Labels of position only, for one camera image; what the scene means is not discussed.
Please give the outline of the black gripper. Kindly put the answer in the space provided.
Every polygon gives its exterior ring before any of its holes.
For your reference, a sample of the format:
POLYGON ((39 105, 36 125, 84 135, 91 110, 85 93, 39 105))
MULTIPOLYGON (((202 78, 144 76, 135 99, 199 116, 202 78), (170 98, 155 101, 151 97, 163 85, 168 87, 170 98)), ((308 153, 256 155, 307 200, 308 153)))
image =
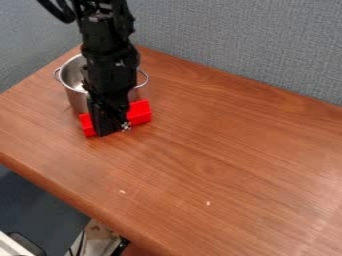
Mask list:
POLYGON ((133 22, 128 9, 84 9, 79 16, 87 107, 99 137, 131 128, 129 91, 140 61, 129 40, 133 22))

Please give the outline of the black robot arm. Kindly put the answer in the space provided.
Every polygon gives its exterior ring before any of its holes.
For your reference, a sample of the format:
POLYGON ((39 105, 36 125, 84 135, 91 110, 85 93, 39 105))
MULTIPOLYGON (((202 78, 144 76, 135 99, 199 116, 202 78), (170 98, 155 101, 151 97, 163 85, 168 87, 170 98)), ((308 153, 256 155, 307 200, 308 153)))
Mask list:
POLYGON ((129 128, 128 94, 137 85, 139 51, 131 42, 135 17, 127 0, 36 0, 81 34, 83 87, 96 135, 129 128))

